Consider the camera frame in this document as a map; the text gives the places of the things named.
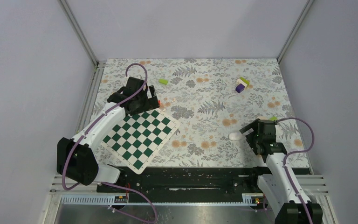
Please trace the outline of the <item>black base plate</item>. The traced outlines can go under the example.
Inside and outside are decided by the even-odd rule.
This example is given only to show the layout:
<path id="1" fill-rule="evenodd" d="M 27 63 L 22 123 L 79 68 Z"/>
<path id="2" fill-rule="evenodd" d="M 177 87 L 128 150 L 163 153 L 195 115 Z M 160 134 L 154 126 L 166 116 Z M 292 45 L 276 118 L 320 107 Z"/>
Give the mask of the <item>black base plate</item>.
<path id="1" fill-rule="evenodd" d="M 125 193 L 129 187 L 152 203 L 239 203 L 243 193 L 261 193 L 257 178 L 270 174 L 267 167 L 255 168 L 147 168 L 137 175 L 122 168 L 119 188 L 101 185 L 97 193 Z"/>

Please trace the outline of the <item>purple block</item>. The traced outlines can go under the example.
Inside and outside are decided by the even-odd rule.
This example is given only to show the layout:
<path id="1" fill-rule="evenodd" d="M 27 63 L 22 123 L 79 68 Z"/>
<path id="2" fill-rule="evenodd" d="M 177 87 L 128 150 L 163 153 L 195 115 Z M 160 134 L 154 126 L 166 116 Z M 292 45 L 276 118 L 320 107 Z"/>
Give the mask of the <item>purple block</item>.
<path id="1" fill-rule="evenodd" d="M 236 86 L 235 91 L 236 91 L 237 93 L 241 93 L 242 91 L 245 90 L 245 88 L 246 88 L 245 85 L 239 84 L 239 85 Z"/>

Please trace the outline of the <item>lime green block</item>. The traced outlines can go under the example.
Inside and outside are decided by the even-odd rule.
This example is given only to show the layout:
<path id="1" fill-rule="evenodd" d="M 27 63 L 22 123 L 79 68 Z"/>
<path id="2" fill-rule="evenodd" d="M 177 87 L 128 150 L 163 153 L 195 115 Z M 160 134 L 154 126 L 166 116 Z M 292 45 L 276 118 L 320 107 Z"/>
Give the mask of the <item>lime green block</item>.
<path id="1" fill-rule="evenodd" d="M 273 116 L 273 117 L 269 118 L 269 120 L 271 120 L 271 121 L 277 121 L 278 118 L 277 118 L 276 116 Z"/>
<path id="2" fill-rule="evenodd" d="M 243 77 L 240 77 L 239 80 L 240 80 L 241 84 L 244 85 L 245 87 L 248 86 L 250 83 L 248 80 L 246 80 Z"/>
<path id="3" fill-rule="evenodd" d="M 159 79 L 158 82 L 159 82 L 160 84 L 164 84 L 164 85 L 167 85 L 167 84 L 168 84 L 168 81 L 165 80 L 165 79 Z"/>

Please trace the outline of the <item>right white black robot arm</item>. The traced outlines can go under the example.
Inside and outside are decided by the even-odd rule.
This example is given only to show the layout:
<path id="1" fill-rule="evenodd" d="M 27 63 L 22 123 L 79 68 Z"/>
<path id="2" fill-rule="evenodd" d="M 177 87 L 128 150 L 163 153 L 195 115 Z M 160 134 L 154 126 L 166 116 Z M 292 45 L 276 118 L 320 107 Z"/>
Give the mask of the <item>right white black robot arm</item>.
<path id="1" fill-rule="evenodd" d="M 313 203 L 302 189 L 288 163 L 288 152 L 276 141 L 276 125 L 285 119 L 256 119 L 239 130 L 255 155 L 261 156 L 270 173 L 256 172 L 250 177 L 250 189 L 263 192 L 271 207 L 275 224 L 320 224 L 323 210 Z"/>

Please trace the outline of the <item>green white chessboard mat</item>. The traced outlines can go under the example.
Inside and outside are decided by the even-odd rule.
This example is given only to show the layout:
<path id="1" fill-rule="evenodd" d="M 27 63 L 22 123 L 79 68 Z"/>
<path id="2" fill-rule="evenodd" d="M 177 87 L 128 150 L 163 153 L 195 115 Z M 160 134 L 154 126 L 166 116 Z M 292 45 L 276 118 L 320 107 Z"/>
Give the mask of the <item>green white chessboard mat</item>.
<path id="1" fill-rule="evenodd" d="M 139 175 L 179 127 L 178 120 L 160 109 L 129 115 L 111 129 L 101 146 Z"/>

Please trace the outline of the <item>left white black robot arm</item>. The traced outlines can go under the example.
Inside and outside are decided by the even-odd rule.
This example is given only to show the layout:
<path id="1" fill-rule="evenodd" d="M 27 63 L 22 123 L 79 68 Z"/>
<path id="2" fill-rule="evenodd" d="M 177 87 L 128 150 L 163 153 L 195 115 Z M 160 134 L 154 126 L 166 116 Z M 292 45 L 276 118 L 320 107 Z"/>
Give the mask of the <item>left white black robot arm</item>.
<path id="1" fill-rule="evenodd" d="M 157 109 L 159 100 L 154 86 L 144 80 L 130 77 L 107 99 L 99 115 L 72 138 L 61 138 L 57 144 L 56 170 L 64 178 L 82 185 L 108 182 L 115 192 L 122 191 L 126 180 L 119 169 L 99 165 L 94 156 L 96 150 L 113 127 L 129 115 Z"/>

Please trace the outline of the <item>lime green block left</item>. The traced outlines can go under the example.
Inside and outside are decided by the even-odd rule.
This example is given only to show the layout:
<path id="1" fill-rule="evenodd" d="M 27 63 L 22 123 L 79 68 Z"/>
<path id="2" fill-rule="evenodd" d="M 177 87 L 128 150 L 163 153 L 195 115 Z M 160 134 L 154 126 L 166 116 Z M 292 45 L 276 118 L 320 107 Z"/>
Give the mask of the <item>lime green block left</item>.
<path id="1" fill-rule="evenodd" d="M 164 85 L 167 85 L 167 84 L 168 84 L 168 81 L 165 80 L 165 79 L 159 79 L 158 82 L 159 82 L 160 84 L 164 84 Z"/>

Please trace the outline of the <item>white cream block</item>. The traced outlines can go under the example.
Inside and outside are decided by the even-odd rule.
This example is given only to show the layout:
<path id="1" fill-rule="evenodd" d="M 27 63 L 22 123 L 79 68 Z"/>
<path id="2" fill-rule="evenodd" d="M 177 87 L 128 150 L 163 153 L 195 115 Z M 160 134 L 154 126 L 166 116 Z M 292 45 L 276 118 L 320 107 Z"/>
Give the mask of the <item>white cream block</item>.
<path id="1" fill-rule="evenodd" d="M 247 87 L 247 83 L 244 82 L 242 79 L 237 79 L 236 84 L 237 84 L 237 86 L 238 85 L 243 85 L 245 88 Z"/>

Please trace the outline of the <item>lime green block far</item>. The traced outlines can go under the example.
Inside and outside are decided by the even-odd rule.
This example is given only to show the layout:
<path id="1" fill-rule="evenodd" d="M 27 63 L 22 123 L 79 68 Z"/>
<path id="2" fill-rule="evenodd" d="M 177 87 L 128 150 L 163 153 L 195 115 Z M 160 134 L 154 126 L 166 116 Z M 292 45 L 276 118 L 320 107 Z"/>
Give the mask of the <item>lime green block far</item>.
<path id="1" fill-rule="evenodd" d="M 248 86 L 250 83 L 248 80 L 246 80 L 243 77 L 240 77 L 239 80 L 240 80 L 241 84 L 244 85 L 245 87 Z"/>

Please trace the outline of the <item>floral patterned table mat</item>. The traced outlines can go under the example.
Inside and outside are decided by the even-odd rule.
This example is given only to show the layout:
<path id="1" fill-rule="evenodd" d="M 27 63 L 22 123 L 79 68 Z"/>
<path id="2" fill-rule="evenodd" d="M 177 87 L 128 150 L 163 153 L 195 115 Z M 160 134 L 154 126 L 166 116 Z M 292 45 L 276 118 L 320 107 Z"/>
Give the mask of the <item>floral patterned table mat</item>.
<path id="1" fill-rule="evenodd" d="M 124 86 L 127 76 L 144 78 L 156 89 L 161 110 L 180 127 L 160 149 L 154 167 L 251 168 L 258 158 L 245 140 L 233 133 L 257 118 L 285 119 L 277 127 L 277 141 L 294 151 L 288 162 L 308 168 L 294 112 L 275 59 L 108 59 L 93 105 L 95 117 L 107 98 Z M 250 83 L 237 93 L 236 80 Z M 160 84 L 159 79 L 168 81 Z"/>

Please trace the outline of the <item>lime green block right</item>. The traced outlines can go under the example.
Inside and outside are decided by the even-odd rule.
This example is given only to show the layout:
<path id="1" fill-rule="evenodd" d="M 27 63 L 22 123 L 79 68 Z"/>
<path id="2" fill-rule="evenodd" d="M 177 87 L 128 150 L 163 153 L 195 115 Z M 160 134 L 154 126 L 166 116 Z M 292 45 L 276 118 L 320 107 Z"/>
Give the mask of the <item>lime green block right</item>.
<path id="1" fill-rule="evenodd" d="M 269 118 L 269 120 L 271 120 L 271 121 L 277 121 L 278 118 L 277 118 L 276 116 L 273 116 L 273 117 Z"/>

